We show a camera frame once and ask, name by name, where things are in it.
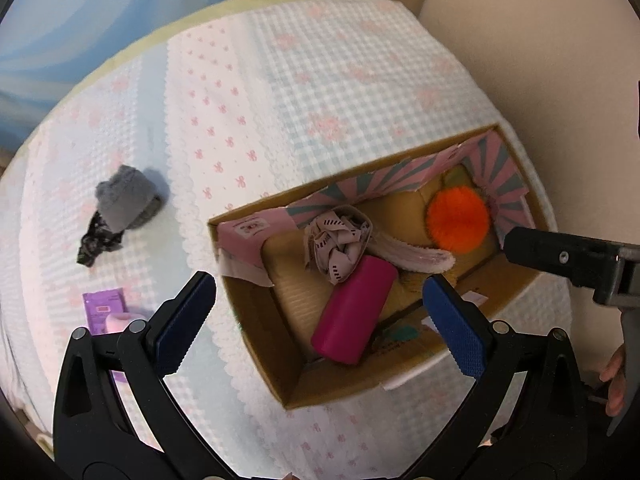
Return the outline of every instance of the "human hand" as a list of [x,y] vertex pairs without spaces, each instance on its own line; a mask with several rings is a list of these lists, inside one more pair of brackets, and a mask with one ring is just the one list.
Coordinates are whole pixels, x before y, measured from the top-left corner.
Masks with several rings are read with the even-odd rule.
[[616,416],[625,407],[625,356],[625,346],[622,344],[613,352],[609,363],[600,373],[600,380],[603,383],[611,381],[609,384],[609,400],[605,410],[609,416]]

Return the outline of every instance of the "yellow fabric edge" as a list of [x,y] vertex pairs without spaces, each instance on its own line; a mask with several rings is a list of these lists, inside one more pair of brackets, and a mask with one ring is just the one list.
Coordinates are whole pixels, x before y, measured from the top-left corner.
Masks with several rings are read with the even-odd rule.
[[[190,14],[189,16],[185,16],[180,20],[169,23],[164,27],[160,27],[148,36],[140,38],[139,40],[131,43],[127,48],[119,51],[119,53],[109,58],[102,65],[91,72],[81,82],[74,86],[65,97],[60,100],[60,102],[53,108],[53,110],[47,114],[47,117],[45,117],[43,121],[46,121],[49,115],[51,115],[60,105],[64,104],[69,98],[73,97],[88,86],[91,86],[101,77],[105,76],[112,70],[115,70],[120,65],[134,59],[136,56],[139,56],[145,50],[159,43],[164,43],[175,34],[178,34],[179,32],[186,30],[187,28],[195,27],[196,25],[210,22],[211,20],[215,20],[217,18],[223,18],[225,16],[237,14],[238,12],[245,12],[246,10],[261,9],[270,5],[285,4],[288,2],[296,1],[299,0],[225,0],[224,2],[220,2],[219,4],[215,4],[198,10],[193,14]],[[20,156],[22,152],[27,148],[27,146],[33,139],[33,134],[36,131],[37,128],[31,133],[31,135],[29,135],[27,140],[24,141],[23,145],[18,149],[14,158],[18,158],[18,156]]]

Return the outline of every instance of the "orange pom-pom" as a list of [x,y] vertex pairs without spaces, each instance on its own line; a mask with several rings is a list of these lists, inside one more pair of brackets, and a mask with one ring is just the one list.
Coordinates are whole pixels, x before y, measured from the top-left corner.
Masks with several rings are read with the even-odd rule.
[[470,187],[451,187],[439,191],[431,200],[426,225],[439,248],[469,253],[480,246],[489,232],[489,211]]

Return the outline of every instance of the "blue curtain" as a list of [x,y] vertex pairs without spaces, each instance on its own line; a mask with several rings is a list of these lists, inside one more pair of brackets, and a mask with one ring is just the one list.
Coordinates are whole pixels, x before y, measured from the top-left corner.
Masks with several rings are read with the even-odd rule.
[[222,0],[15,0],[0,23],[0,146],[16,150],[76,83],[158,27]]

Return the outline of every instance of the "pink tube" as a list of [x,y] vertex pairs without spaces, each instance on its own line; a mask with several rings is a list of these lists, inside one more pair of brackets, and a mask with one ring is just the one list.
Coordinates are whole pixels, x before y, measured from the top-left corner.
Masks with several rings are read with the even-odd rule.
[[398,270],[389,262],[365,255],[346,282],[335,286],[311,336],[321,356],[358,364],[378,323]]

